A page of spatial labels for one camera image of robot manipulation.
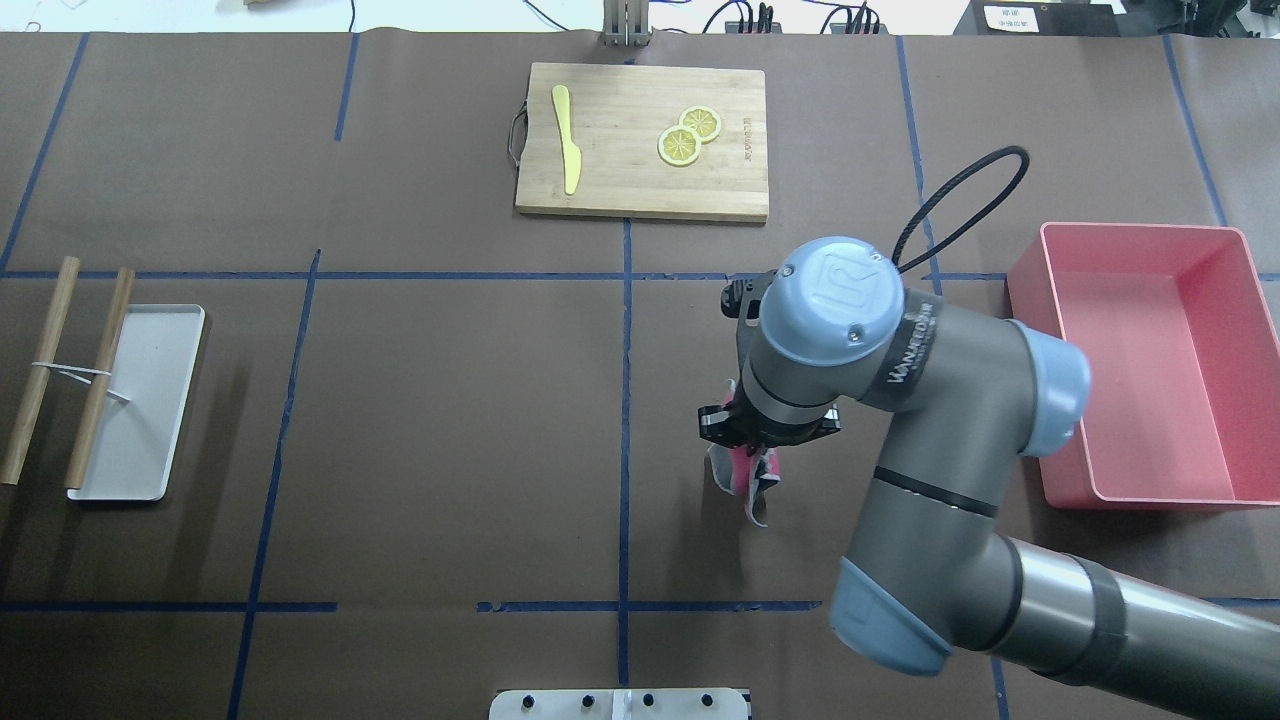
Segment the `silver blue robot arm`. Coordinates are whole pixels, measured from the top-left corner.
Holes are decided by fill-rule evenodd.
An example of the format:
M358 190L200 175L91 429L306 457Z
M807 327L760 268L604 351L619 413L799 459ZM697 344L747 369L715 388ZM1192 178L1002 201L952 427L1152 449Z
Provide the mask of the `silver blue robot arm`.
M838 400L891 415L829 602L847 647L913 676L963 648L1188 717L1277 716L1275 624L997 532L1015 461L1084 415L1076 346L910 290L849 237L728 283L719 307L739 378L698 430L749 520L778 448L840 432Z

